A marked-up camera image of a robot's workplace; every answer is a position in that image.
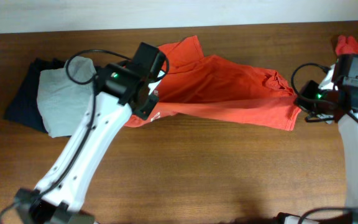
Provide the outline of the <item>orange printed t-shirt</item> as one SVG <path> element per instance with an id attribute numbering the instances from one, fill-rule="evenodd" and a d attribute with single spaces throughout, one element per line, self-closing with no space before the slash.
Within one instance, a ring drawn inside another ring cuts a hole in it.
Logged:
<path id="1" fill-rule="evenodd" d="M 154 94 L 159 102 L 146 120 L 132 116 L 127 127 L 138 128 L 167 116 L 187 114 L 291 131 L 300 109 L 295 92 L 276 70 L 205 56 L 197 36 L 164 44 L 170 69 Z"/>

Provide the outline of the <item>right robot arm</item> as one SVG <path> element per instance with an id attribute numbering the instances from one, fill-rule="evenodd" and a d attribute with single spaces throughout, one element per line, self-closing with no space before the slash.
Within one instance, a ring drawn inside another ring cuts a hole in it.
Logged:
<path id="1" fill-rule="evenodd" d="M 308 123 L 335 122 L 344 146 L 346 202 L 343 207 L 314 208 L 304 214 L 279 213 L 277 223 L 358 223 L 358 54 L 338 56 L 321 83 L 310 80 L 296 90 L 294 104 Z"/>

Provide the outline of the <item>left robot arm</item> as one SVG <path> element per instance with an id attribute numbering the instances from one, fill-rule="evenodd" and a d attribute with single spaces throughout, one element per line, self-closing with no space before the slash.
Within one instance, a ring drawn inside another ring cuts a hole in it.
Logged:
<path id="1" fill-rule="evenodd" d="M 34 189 L 19 189 L 9 208 L 22 223 L 95 224 L 81 208 L 96 169 L 112 140 L 131 116 L 146 120 L 158 103 L 153 91 L 167 75 L 169 60 L 157 47 L 140 43 L 133 57 L 110 63 L 89 80 L 88 108 L 51 169 Z"/>

